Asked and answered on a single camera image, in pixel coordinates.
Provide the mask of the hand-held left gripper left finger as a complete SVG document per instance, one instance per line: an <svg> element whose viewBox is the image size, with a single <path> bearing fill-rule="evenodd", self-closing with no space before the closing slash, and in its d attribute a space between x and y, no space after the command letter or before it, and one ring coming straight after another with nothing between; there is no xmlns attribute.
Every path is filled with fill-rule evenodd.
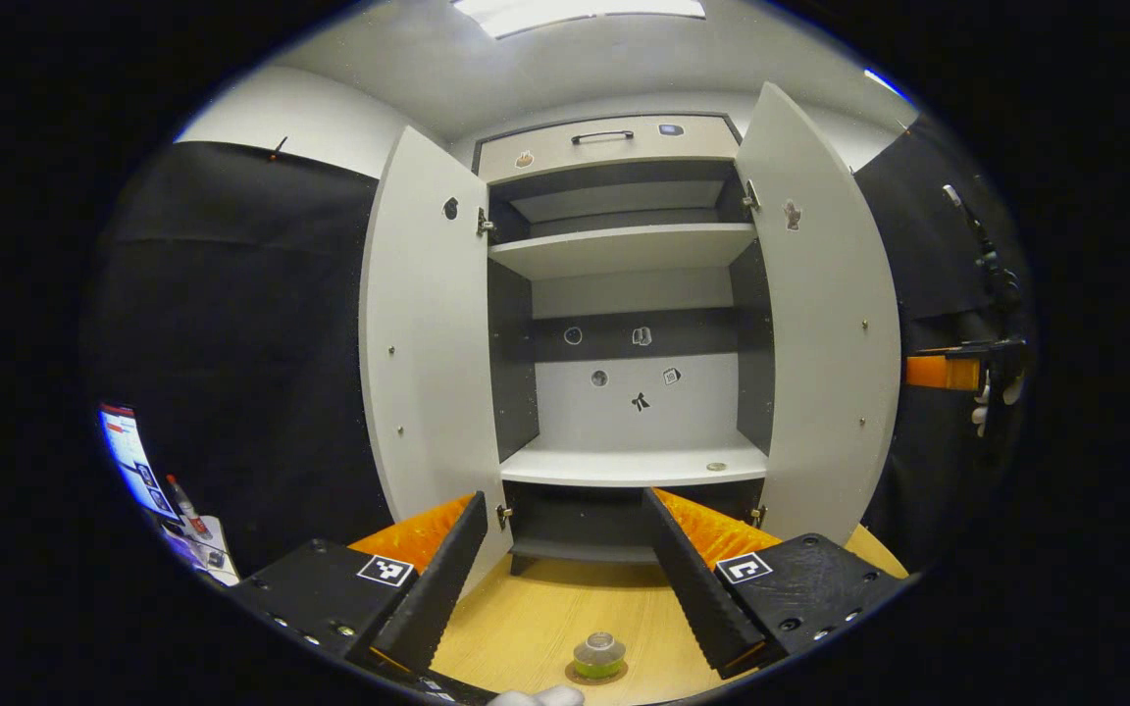
<svg viewBox="0 0 1130 706"><path fill-rule="evenodd" d="M308 540L226 593L306 650L421 678L486 535L485 494L467 493L350 544Z"/></svg>

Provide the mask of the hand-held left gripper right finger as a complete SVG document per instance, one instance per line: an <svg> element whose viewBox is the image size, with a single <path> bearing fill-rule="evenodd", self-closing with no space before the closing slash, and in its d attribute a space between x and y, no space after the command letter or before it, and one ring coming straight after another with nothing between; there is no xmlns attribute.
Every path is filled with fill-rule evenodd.
<svg viewBox="0 0 1130 706"><path fill-rule="evenodd" d="M663 488L642 493L642 514L659 567L722 679L851 630L909 582L822 533L776 539Z"/></svg>

